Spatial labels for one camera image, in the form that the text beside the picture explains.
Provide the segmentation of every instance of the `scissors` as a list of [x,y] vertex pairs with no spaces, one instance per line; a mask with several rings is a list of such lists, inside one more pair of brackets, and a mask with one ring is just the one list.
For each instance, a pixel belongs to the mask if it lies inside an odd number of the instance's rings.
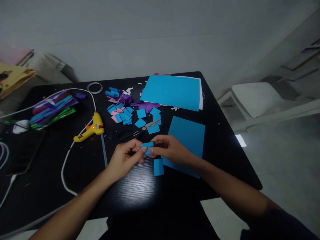
[[132,138],[136,138],[139,139],[139,137],[141,136],[141,134],[143,134],[145,131],[147,131],[151,126],[154,126],[157,122],[159,122],[160,119],[155,120],[153,122],[147,123],[146,125],[144,125],[140,130],[137,130],[135,132],[133,132],[133,130],[131,129],[125,129],[122,130],[121,132],[118,133],[118,140],[124,140],[128,137]]

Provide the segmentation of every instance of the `person's left hand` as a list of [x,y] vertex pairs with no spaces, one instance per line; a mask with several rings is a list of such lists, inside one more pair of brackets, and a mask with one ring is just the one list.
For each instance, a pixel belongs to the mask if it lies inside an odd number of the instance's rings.
[[118,144],[108,167],[105,169],[107,176],[112,182],[125,177],[139,161],[143,162],[143,156],[147,147],[142,147],[142,142],[134,138],[127,143]]

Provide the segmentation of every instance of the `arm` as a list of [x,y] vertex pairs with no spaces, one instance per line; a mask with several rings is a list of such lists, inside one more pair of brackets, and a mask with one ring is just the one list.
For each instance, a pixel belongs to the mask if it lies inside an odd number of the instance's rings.
[[188,151],[172,135],[157,135],[151,141],[150,157],[161,155],[170,161],[192,167],[246,223],[263,217],[270,209],[280,209],[276,203],[248,184]]
[[105,191],[120,178],[126,176],[133,166],[142,161],[147,147],[132,139],[117,145],[108,167],[102,171],[70,204],[61,209],[30,239],[76,239],[89,214]]

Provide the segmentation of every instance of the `yellow glue gun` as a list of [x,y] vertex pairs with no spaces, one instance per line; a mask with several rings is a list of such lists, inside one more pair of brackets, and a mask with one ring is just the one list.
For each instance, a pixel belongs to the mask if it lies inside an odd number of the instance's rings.
[[83,134],[81,134],[80,136],[75,136],[73,138],[73,140],[75,142],[82,142],[94,133],[97,135],[104,133],[103,123],[102,123],[102,119],[100,117],[100,114],[96,112],[96,113],[94,113],[92,118],[93,118],[93,123],[90,126],[90,128],[87,128],[87,130]]

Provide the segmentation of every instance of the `tape roll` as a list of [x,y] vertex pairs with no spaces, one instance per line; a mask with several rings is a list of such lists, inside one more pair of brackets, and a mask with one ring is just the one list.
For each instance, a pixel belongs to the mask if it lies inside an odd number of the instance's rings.
[[[101,86],[101,89],[100,89],[98,92],[91,92],[91,91],[89,90],[89,88],[90,88],[93,84],[99,84],[99,85]],[[90,84],[87,86],[87,90],[88,90],[89,92],[91,92],[92,94],[101,93],[101,92],[102,92],[102,89],[103,89],[102,85],[101,85],[100,83],[98,83],[98,82],[90,83]]]

